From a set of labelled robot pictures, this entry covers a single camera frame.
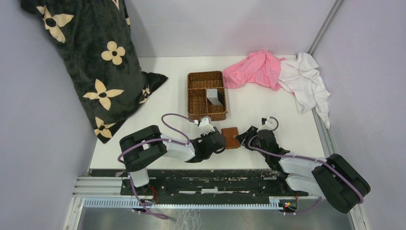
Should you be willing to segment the brown leather card holder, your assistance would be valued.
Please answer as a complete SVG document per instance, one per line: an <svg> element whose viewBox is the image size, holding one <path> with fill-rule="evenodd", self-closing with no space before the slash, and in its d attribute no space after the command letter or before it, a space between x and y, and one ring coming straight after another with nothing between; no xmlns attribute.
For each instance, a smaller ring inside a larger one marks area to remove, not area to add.
<svg viewBox="0 0 406 230"><path fill-rule="evenodd" d="M237 139L238 128L237 127L228 127L221 129L222 135L226 138L226 149L238 149L241 145Z"/></svg>

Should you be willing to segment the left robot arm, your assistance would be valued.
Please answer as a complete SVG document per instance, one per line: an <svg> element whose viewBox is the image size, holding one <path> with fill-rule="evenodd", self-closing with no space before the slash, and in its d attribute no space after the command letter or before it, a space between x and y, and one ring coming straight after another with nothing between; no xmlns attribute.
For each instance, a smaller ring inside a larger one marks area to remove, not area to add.
<svg viewBox="0 0 406 230"><path fill-rule="evenodd" d="M187 163L207 160L213 153L226 149L226 138L216 129L200 137L186 140L170 138L160 132L156 125L148 126L120 140L122 153L118 161L124 164L132 188L145 195L151 188L147 166L161 157L175 158Z"/></svg>

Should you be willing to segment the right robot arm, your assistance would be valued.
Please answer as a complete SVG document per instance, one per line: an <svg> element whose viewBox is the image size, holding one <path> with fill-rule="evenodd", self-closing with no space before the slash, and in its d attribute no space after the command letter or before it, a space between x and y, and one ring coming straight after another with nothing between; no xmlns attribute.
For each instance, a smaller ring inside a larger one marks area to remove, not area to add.
<svg viewBox="0 0 406 230"><path fill-rule="evenodd" d="M280 147L272 130L254 126L235 139L248 150L259 152L272 170L282 174L276 188L283 196L306 192L348 213L371 191L369 183L339 154L327 158L298 155Z"/></svg>

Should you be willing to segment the grey card stack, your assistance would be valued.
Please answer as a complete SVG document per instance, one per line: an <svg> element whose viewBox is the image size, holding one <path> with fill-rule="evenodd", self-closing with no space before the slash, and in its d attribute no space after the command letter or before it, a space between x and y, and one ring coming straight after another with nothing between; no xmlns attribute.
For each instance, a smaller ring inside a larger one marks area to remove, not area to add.
<svg viewBox="0 0 406 230"><path fill-rule="evenodd" d="M224 106L224 97L218 89L215 88L206 89L206 98L212 105Z"/></svg>

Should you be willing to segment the brown woven basket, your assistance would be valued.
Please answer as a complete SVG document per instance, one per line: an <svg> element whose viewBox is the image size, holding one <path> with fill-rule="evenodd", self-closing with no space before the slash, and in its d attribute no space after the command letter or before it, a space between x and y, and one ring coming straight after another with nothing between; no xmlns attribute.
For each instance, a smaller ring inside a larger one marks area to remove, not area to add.
<svg viewBox="0 0 406 230"><path fill-rule="evenodd" d="M219 91L220 105L212 104L206 96L207 89ZM226 93L221 71L191 72L187 75L187 113L192 120L209 116L212 121L226 119Z"/></svg>

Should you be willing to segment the pink cloth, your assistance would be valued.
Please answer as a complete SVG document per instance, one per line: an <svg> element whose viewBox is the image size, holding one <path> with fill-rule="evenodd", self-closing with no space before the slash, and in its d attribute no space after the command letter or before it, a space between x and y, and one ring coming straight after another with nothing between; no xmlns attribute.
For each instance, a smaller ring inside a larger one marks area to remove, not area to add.
<svg viewBox="0 0 406 230"><path fill-rule="evenodd" d="M224 87L236 89L255 83L277 91L282 87L278 83L282 61L285 58L278 58L267 50L251 52L244 60L223 70Z"/></svg>

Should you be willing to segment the white cloth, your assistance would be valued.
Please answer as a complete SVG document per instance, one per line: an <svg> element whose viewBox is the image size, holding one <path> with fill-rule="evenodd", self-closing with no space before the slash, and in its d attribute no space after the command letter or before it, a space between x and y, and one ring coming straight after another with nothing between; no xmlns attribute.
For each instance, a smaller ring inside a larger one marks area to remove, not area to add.
<svg viewBox="0 0 406 230"><path fill-rule="evenodd" d="M315 109L325 127L329 129L328 99L330 93L325 88L318 68L319 65L310 54L300 52L295 60L281 61L278 83L287 92L294 94L299 114Z"/></svg>

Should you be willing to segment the black floral pillow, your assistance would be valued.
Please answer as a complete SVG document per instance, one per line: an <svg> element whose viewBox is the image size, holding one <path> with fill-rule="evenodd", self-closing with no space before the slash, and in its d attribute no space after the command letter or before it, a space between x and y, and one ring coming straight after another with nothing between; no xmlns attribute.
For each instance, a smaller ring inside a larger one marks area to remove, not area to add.
<svg viewBox="0 0 406 230"><path fill-rule="evenodd" d="M22 0L63 59L96 137L107 143L167 77L142 71L123 0Z"/></svg>

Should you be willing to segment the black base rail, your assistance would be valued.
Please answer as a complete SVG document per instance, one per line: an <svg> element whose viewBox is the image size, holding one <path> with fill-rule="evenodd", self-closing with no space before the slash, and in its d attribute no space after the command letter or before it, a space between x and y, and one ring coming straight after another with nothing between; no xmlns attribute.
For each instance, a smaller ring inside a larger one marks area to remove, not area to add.
<svg viewBox="0 0 406 230"><path fill-rule="evenodd" d="M177 194L205 194L210 191L261 196L307 196L291 189L285 173L271 169L256 170L148 170L149 181L136 188L138 196L163 200Z"/></svg>

